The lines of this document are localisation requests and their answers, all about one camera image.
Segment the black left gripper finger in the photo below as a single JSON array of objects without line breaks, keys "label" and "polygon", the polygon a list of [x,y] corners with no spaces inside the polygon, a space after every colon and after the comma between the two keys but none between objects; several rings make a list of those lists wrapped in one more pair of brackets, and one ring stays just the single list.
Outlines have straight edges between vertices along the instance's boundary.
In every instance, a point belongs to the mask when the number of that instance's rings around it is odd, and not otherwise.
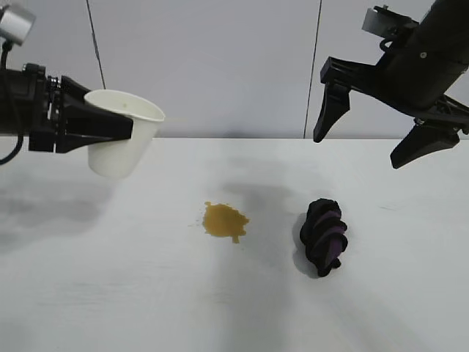
[{"label": "black left gripper finger", "polygon": [[56,153],[80,147],[131,138],[133,120],[92,106],[66,106],[62,109],[56,136]]},{"label": "black left gripper finger", "polygon": [[74,107],[79,110],[88,111],[90,106],[86,104],[84,96],[91,92],[90,89],[74,81],[69,76],[62,76],[61,84],[61,110],[64,111],[69,107]]}]

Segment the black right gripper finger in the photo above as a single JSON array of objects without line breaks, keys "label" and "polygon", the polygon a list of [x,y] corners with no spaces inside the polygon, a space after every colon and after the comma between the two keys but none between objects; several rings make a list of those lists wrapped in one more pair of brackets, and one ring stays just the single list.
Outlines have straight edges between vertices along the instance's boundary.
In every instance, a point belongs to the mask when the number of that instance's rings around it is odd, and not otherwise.
[{"label": "black right gripper finger", "polygon": [[320,115],[314,126],[313,140],[320,143],[333,125],[350,110],[350,89],[337,83],[326,83]]},{"label": "black right gripper finger", "polygon": [[448,150],[460,142],[457,131],[436,125],[415,125],[392,151],[391,165],[399,169],[406,164],[441,150]]}]

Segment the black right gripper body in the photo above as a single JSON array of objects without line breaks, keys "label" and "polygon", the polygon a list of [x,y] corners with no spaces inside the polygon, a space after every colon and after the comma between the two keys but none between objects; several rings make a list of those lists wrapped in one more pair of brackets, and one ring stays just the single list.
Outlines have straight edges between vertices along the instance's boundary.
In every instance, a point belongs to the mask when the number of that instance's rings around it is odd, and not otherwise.
[{"label": "black right gripper body", "polygon": [[328,57],[321,82],[341,84],[424,123],[468,130],[467,106],[446,95],[468,69],[467,26],[400,29],[380,47],[375,65]]}]

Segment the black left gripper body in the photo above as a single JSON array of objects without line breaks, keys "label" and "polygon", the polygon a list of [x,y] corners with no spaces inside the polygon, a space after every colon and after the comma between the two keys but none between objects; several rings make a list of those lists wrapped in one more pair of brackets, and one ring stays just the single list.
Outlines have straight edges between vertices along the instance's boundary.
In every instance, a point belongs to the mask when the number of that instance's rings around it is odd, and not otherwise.
[{"label": "black left gripper body", "polygon": [[22,132],[29,150],[60,153],[63,141],[60,80],[45,67],[27,64],[22,70],[1,70],[1,132]]}]

